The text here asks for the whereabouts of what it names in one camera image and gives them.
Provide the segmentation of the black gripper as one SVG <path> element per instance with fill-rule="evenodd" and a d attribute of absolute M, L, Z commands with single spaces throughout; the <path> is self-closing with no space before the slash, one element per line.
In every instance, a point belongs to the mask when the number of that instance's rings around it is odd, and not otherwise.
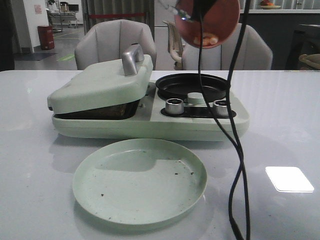
<path fill-rule="evenodd" d="M 193 1 L 193 18 L 203 19 L 206 13 L 212 8 L 217 0 L 194 0 Z"/>

